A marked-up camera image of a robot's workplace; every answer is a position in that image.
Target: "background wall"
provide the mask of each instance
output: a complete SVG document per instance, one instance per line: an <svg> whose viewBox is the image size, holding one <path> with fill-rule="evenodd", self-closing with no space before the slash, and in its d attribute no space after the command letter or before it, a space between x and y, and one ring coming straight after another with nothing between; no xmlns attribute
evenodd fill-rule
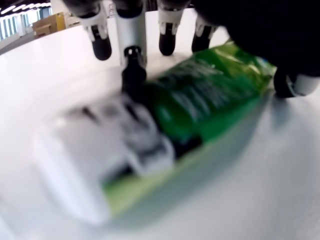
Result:
<svg viewBox="0 0 320 240"><path fill-rule="evenodd" d="M51 0L51 7L53 14L58 14L61 12L67 13L69 12L68 8L64 4L62 0Z"/></svg>

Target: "white table surface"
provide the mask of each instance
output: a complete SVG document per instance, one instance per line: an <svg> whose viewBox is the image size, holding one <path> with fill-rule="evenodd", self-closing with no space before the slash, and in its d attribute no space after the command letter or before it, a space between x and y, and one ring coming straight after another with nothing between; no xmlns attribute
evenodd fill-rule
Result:
<svg viewBox="0 0 320 240"><path fill-rule="evenodd" d="M158 13L147 13L149 76L191 55L195 21L186 10L174 55L164 57ZM320 88L282 101L271 92L206 160L106 226L65 214L33 165L32 136L48 116L120 87L114 18L108 27L108 61L95 59L81 26L0 56L0 239L320 239ZM220 28L211 45L227 38ZM12 234L1 238L4 225Z"/></svg>

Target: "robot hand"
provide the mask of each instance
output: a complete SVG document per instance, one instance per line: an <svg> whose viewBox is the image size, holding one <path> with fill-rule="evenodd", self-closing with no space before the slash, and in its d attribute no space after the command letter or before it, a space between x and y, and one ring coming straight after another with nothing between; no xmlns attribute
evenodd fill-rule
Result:
<svg viewBox="0 0 320 240"><path fill-rule="evenodd" d="M209 23L227 28L247 52L278 67L274 87L279 97L305 96L320 82L318 2L306 0L195 0Z"/></svg>

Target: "cardboard box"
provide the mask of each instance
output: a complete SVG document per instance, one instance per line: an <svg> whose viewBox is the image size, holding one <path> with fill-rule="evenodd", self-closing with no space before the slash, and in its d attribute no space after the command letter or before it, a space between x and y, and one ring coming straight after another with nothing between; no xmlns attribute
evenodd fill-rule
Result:
<svg viewBox="0 0 320 240"><path fill-rule="evenodd" d="M34 35L39 38L66 29L63 12L36 21L32 25Z"/></svg>

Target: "ceiling light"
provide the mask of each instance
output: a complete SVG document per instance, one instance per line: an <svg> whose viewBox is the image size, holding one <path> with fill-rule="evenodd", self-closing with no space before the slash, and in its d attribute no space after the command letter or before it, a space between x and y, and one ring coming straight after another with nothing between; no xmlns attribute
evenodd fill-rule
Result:
<svg viewBox="0 0 320 240"><path fill-rule="evenodd" d="M22 5L20 5L20 6L17 6L15 9L12 10L12 12L16 12L16 11L24 8L25 6L26 6L25 4L22 4Z"/></svg>
<svg viewBox="0 0 320 240"><path fill-rule="evenodd" d="M7 13L7 12L9 12L10 10L15 9L15 8L16 8L15 5L10 6L10 7L8 7L7 9L3 10L3 11L1 12L1 14L5 14L5 13Z"/></svg>
<svg viewBox="0 0 320 240"><path fill-rule="evenodd" d="M33 7L34 7L34 3L30 3L29 5L27 5L27 6L24 6L23 8L22 8L22 10L26 10L26 9L32 9Z"/></svg>

